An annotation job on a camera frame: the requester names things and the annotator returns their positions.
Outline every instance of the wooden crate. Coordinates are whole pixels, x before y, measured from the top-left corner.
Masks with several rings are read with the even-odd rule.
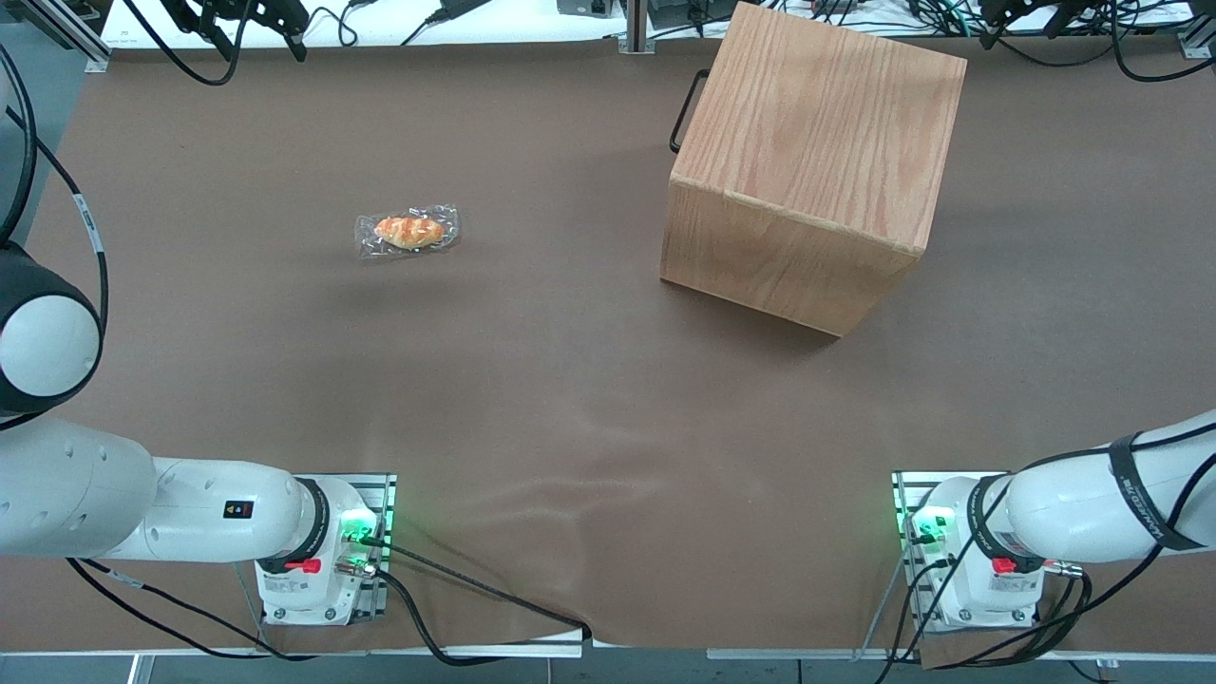
[[[924,252],[964,69],[741,2],[671,172],[660,276],[852,330]]]

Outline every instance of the plastic bag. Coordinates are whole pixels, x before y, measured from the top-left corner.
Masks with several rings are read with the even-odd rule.
[[[381,222],[394,218],[435,222],[443,228],[443,235],[439,240],[421,247],[398,247],[376,234],[376,226]],[[456,207],[450,204],[434,204],[432,207],[412,207],[405,212],[393,214],[359,217],[355,222],[355,240],[359,242],[360,259],[411,258],[435,252],[446,252],[460,240],[460,214],[456,212]]]

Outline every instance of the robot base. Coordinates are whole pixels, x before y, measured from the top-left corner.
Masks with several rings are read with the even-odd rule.
[[[910,486],[907,481],[913,475],[914,486]],[[970,476],[980,473],[966,473],[968,477],[957,475],[959,473],[896,473],[896,499],[902,492],[903,503],[912,504],[910,508],[896,501],[901,516],[903,510],[914,509],[912,515],[903,517],[906,538],[931,536],[935,539],[928,544],[907,545],[910,570],[913,574],[928,564],[958,559],[972,537],[967,520],[967,501],[978,482]],[[925,624],[925,632],[974,628],[1025,629],[1034,626],[1036,605],[1042,596],[1042,570],[1030,573],[997,573],[992,567],[992,560],[972,544],[942,589],[947,573],[950,573],[948,567],[931,570],[916,587],[913,605],[917,606],[917,616],[924,616],[934,596],[941,593],[933,615],[927,616],[929,622]]]
[[[359,492],[338,477],[316,477],[330,501],[330,526],[314,559],[314,572],[294,568],[270,573],[255,566],[258,594],[261,596],[266,624],[347,624],[360,599],[362,579],[337,572],[337,564],[376,562],[372,549],[358,543],[364,534],[378,531],[377,516]]]

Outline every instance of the black strap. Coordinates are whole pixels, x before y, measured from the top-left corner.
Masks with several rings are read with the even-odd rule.
[[[315,480],[306,477],[297,477],[295,481],[313,494],[313,529],[309,532],[308,538],[289,554],[272,559],[258,559],[258,565],[261,570],[271,574],[282,574],[288,570],[287,564],[315,556],[325,542],[325,533],[330,529],[330,500],[325,497],[325,492],[321,490],[321,486]]]
[[[1115,476],[1119,493],[1124,495],[1124,501],[1127,503],[1132,515],[1153,536],[1159,546],[1173,551],[1201,549],[1203,544],[1178,534],[1175,528],[1170,527],[1170,523],[1153,503],[1153,498],[1148,495],[1148,490],[1144,489],[1144,481],[1141,480],[1136,459],[1132,458],[1132,442],[1141,434],[1137,432],[1110,443],[1110,473]]]
[[[987,495],[987,490],[1000,481],[1002,477],[1008,477],[1006,475],[989,475],[981,477],[975,487],[972,487],[972,493],[967,497],[967,525],[972,528],[972,539],[974,539],[975,546],[990,559],[1009,559],[1014,564],[1014,571],[1028,573],[1043,567],[1043,559],[1028,554],[1021,554],[1010,549],[1010,546],[1017,544],[1017,539],[1006,534],[1006,543],[1001,543],[996,534],[989,529],[986,516],[984,515],[984,499]]]

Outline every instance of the packaged bread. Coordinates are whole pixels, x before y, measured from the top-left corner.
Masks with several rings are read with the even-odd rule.
[[[456,208],[449,204],[359,217],[355,237],[361,259],[443,252],[460,237],[460,217]]]
[[[444,239],[444,226],[418,217],[389,217],[376,224],[376,235],[402,250],[417,250]]]

